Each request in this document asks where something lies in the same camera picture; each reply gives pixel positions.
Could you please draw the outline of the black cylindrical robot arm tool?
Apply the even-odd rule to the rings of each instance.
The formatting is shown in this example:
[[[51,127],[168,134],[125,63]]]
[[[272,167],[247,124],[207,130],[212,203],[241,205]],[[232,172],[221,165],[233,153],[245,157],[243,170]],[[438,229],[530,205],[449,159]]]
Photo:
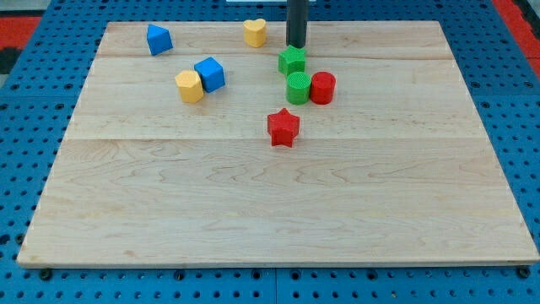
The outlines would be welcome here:
[[[286,44],[303,48],[306,41],[309,15],[308,0],[288,0],[286,16]]]

